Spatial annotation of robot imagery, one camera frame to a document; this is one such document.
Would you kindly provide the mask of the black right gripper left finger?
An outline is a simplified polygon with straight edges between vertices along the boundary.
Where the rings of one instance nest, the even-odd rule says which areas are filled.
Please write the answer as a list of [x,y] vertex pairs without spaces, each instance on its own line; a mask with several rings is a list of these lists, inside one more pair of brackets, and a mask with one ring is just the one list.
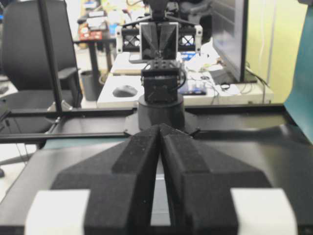
[[128,235],[151,220],[159,127],[65,168],[39,191],[26,235]]

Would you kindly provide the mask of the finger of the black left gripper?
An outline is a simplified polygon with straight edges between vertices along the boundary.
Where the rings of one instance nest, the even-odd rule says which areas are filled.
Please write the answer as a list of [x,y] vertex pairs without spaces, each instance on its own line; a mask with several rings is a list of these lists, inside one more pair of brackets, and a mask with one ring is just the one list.
[[176,26],[162,24],[160,31],[159,50],[162,58],[176,57]]
[[156,58],[158,36],[156,25],[142,25],[142,58]]

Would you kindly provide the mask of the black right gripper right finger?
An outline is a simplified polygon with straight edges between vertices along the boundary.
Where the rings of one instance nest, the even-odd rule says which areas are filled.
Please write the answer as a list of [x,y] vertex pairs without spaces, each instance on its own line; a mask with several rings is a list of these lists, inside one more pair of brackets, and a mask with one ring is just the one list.
[[166,124],[160,126],[165,176],[196,235],[295,235],[286,193],[264,172]]

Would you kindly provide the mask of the white-edged left gripper body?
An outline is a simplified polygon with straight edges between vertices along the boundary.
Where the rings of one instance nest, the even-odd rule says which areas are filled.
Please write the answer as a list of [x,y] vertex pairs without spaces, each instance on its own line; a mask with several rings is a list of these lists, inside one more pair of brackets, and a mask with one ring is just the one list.
[[148,23],[140,23],[139,24],[139,35],[140,35],[140,47],[139,47],[139,51],[140,51],[140,57],[142,60],[153,60],[153,59],[163,59],[163,60],[175,60],[175,58],[162,58],[161,56],[161,52],[158,49],[158,55],[156,58],[142,58],[142,25],[156,25],[157,27],[157,36],[158,36],[158,45],[159,45],[159,41],[160,41],[160,31],[161,31],[161,25],[162,24],[173,24],[176,26],[176,57],[177,57],[177,53],[178,53],[178,36],[179,36],[179,24],[175,23],[175,22],[161,22],[161,23],[155,23],[155,22],[148,22]]

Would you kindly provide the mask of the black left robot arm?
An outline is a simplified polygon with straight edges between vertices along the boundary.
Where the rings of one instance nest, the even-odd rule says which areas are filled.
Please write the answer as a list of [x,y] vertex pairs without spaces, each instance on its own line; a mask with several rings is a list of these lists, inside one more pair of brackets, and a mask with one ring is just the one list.
[[133,118],[139,132],[128,140],[60,170],[50,189],[34,196],[26,235],[127,235],[151,223],[159,126],[187,126],[184,100],[178,93],[186,82],[179,46],[193,41],[200,52],[200,25],[152,20],[138,22],[143,95]]

